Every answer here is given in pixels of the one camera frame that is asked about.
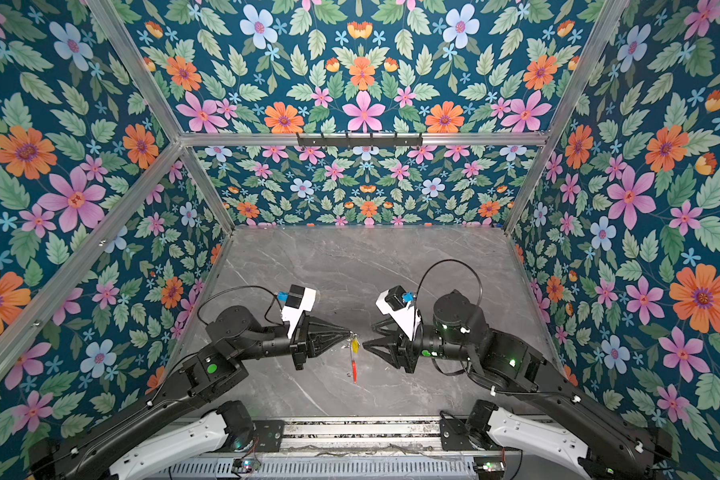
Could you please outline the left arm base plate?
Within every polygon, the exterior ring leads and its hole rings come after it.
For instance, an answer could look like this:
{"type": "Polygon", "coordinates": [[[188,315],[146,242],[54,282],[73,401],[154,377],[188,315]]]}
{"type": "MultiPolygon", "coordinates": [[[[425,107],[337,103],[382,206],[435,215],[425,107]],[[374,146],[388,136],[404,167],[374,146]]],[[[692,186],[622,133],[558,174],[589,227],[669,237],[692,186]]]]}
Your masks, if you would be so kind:
{"type": "Polygon", "coordinates": [[[286,422],[283,420],[254,420],[250,441],[244,453],[276,453],[281,449],[286,422]]]}

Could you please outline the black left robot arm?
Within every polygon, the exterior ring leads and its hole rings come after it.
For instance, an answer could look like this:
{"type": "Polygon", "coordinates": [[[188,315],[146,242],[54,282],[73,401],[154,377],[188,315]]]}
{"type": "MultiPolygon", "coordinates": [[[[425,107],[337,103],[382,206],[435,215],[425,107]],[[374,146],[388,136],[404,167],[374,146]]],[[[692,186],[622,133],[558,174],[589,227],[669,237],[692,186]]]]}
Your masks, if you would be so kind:
{"type": "Polygon", "coordinates": [[[351,335],[306,312],[293,323],[264,326],[243,306],[223,310],[206,332],[209,344],[185,356],[154,391],[72,438],[35,443],[29,450],[32,478],[144,479],[202,453],[244,449],[254,425],[239,401],[227,401],[181,429],[165,429],[244,381],[246,361],[287,356],[301,370],[307,359],[351,335]]]}

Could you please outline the metal keyring with red handle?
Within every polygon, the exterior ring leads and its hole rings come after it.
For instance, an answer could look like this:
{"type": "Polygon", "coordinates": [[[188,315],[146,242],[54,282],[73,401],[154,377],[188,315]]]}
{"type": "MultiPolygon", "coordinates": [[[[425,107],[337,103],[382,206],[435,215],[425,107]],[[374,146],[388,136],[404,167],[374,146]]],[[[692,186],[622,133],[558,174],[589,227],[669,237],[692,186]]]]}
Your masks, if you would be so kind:
{"type": "Polygon", "coordinates": [[[357,339],[357,341],[358,341],[358,337],[357,337],[357,335],[356,335],[355,333],[351,333],[351,334],[350,334],[350,339],[349,339],[349,351],[350,351],[350,359],[351,359],[351,377],[352,377],[353,383],[356,384],[357,381],[358,381],[358,368],[357,368],[357,355],[358,355],[358,353],[357,353],[356,355],[352,355],[352,354],[351,354],[351,350],[350,350],[350,340],[351,340],[353,337],[355,337],[355,338],[357,339]]]}

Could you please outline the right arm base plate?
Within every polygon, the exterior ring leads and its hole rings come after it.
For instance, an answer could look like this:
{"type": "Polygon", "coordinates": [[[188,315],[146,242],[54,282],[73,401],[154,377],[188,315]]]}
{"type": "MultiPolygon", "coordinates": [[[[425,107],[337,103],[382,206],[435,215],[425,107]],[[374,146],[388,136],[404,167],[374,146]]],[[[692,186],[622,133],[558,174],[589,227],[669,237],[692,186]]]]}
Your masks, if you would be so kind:
{"type": "Polygon", "coordinates": [[[441,448],[444,451],[489,450],[493,444],[484,430],[469,419],[462,419],[441,410],[439,412],[441,448]]]}

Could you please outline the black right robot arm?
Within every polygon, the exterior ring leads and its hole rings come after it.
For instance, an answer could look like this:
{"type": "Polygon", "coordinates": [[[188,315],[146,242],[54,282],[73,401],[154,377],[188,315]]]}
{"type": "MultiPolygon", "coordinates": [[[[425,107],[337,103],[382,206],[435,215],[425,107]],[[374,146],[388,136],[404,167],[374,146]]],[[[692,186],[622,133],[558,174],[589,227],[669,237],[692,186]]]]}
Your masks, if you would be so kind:
{"type": "Polygon", "coordinates": [[[476,431],[555,463],[586,479],[663,479],[672,437],[637,427],[586,395],[527,342],[490,327],[482,308],[454,290],[436,300],[425,324],[414,294],[400,286],[380,293],[379,338],[366,351],[414,373],[421,358],[457,361],[468,379],[493,397],[515,398],[550,418],[542,423],[494,401],[476,403],[476,431]]]}

